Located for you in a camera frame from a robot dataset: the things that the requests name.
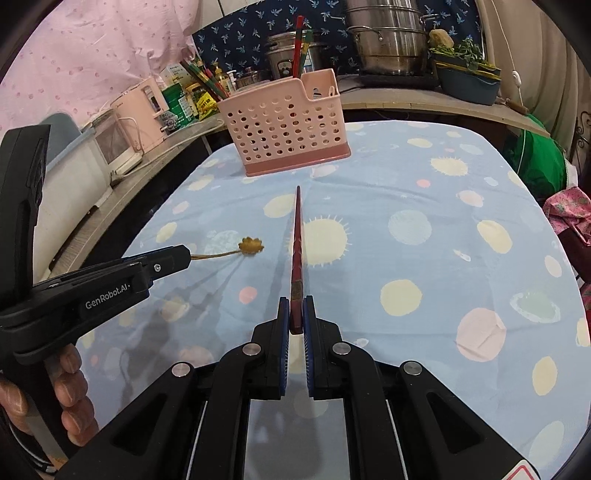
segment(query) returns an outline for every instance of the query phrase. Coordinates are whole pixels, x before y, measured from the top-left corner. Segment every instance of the finger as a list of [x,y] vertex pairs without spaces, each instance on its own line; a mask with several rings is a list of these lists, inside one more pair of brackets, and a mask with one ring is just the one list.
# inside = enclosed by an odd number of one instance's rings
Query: finger
[[54,385],[56,397],[65,407],[73,407],[88,393],[88,382],[80,370],[75,374],[63,373]]
[[82,366],[82,358],[78,349],[70,344],[60,352],[60,365],[69,374],[75,374]]
[[21,389],[5,378],[0,378],[0,405],[15,416],[25,416],[28,411],[27,399]]
[[12,424],[18,428],[21,432],[28,433],[32,435],[31,429],[29,425],[27,425],[27,421],[25,420],[25,416],[23,415],[14,415],[10,412],[7,412],[8,418],[12,422]]
[[84,397],[73,407],[65,408],[61,414],[61,422],[66,430],[74,435],[85,431],[95,418],[95,408],[88,397]]
[[97,433],[99,433],[99,424],[96,422],[96,420],[92,420],[92,422],[90,422],[90,425],[81,434],[74,435],[68,432],[68,438],[74,445],[83,447]]

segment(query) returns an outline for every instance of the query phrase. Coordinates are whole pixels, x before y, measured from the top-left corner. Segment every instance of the green container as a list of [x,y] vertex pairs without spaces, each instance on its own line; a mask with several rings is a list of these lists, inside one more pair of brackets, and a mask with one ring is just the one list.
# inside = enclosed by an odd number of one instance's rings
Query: green container
[[179,83],[164,89],[162,95],[168,104],[168,108],[176,116],[175,129],[186,127],[195,120],[189,102],[185,98],[183,87]]

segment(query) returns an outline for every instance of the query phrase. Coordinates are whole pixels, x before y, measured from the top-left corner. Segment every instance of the dish rack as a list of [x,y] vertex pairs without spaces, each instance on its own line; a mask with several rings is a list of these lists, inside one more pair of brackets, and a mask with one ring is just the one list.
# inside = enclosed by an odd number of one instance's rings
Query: dish rack
[[249,177],[351,155],[332,69],[253,87],[217,106]]

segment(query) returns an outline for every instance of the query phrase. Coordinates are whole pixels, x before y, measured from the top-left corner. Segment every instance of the table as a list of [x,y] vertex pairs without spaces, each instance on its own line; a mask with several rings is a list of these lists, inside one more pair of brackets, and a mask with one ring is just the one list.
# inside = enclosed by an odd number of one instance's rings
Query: table
[[[81,338],[99,424],[176,361],[217,361],[276,316],[301,185],[318,315],[378,361],[420,361],[550,479],[591,400],[589,332],[550,224],[471,131],[399,121],[347,131],[351,157],[262,177],[245,177],[228,145],[148,222],[127,254],[177,244],[214,254],[247,235],[265,250],[196,262]],[[301,336],[286,398],[252,405],[245,478],[348,478],[342,403],[307,398]]]

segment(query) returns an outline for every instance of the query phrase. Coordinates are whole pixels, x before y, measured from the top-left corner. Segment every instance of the pink floral fabric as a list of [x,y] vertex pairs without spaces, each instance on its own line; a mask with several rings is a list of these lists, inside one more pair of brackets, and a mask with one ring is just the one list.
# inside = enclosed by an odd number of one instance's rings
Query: pink floral fabric
[[103,105],[195,51],[199,0],[64,0],[0,85],[0,138],[56,112],[82,126]]
[[544,213],[556,235],[570,228],[585,245],[591,245],[591,200],[580,188],[551,196],[544,203]]

